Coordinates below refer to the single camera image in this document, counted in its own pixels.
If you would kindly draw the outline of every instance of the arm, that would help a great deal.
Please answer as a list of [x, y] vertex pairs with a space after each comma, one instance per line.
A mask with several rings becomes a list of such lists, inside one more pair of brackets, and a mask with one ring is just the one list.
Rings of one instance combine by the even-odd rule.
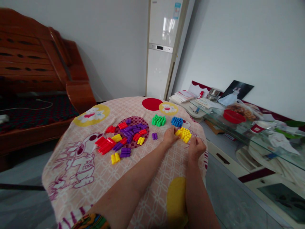
[[207, 147], [200, 138], [192, 138], [186, 169], [186, 208], [190, 228], [220, 228], [218, 219], [202, 181], [199, 157]]
[[163, 141], [125, 173], [100, 200], [87, 212], [103, 215], [111, 228], [127, 228], [131, 217], [155, 175], [166, 151], [179, 138], [169, 128]]

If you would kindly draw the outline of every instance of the gray floor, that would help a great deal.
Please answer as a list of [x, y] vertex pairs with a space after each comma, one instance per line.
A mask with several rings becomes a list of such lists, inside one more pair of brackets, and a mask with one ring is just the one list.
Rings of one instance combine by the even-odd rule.
[[[41, 185], [41, 174], [56, 145], [50, 141], [11, 154], [16, 165], [0, 173], [0, 183]], [[282, 228], [243, 191], [210, 156], [207, 190], [222, 228]], [[45, 191], [0, 190], [0, 220], [4, 228], [56, 228]]]
[[[41, 174], [57, 140], [13, 152], [16, 165], [0, 173], [0, 183], [42, 185]], [[1, 228], [57, 228], [45, 191], [0, 190]]]

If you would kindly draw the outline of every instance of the red circle print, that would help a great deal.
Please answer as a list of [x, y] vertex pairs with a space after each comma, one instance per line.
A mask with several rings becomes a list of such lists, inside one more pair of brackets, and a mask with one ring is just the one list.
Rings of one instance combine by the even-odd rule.
[[144, 99], [142, 101], [142, 105], [147, 109], [151, 111], [159, 110], [159, 105], [162, 103], [161, 100], [155, 99], [155, 98], [148, 98]]

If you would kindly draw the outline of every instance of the colorful sleeve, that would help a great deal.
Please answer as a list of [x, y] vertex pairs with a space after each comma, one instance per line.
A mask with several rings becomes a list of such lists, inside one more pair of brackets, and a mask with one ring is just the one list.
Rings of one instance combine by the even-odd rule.
[[98, 214], [92, 213], [83, 216], [71, 229], [108, 229], [107, 220]]

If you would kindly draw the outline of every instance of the framed photo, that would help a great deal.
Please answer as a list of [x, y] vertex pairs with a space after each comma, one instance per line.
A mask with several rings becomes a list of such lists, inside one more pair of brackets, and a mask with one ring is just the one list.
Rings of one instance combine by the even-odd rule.
[[232, 103], [235, 103], [237, 99], [242, 100], [249, 91], [252, 90], [254, 86], [250, 84], [246, 84], [237, 80], [234, 80], [230, 86], [226, 89], [226, 91], [222, 94], [219, 103], [228, 106]]

